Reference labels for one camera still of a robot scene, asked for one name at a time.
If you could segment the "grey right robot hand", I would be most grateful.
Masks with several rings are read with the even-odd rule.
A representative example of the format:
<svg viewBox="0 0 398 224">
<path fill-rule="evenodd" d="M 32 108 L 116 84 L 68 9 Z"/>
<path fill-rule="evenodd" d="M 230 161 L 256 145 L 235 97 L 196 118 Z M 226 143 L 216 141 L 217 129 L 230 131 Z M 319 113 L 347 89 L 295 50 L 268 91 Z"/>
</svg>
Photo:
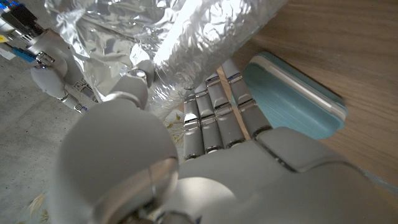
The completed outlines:
<svg viewBox="0 0 398 224">
<path fill-rule="evenodd" d="M 58 33 L 45 30 L 30 43 L 27 50 L 37 62 L 30 70 L 31 77 L 43 92 L 80 114 L 84 114 L 88 108 L 68 92 L 68 86 L 91 101 L 98 101 L 75 62 L 72 51 Z"/>
</svg>

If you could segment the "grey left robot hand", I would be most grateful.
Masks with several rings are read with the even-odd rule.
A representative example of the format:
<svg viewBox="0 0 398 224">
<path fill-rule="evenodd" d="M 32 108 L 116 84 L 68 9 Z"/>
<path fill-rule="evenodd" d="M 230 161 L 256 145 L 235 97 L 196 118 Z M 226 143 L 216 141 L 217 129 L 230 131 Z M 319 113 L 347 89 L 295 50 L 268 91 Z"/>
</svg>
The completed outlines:
<svg viewBox="0 0 398 224">
<path fill-rule="evenodd" d="M 120 79 L 66 135 L 48 198 L 53 223 L 395 223 L 370 180 L 314 140 L 276 129 L 179 163 L 146 84 Z"/>
</svg>

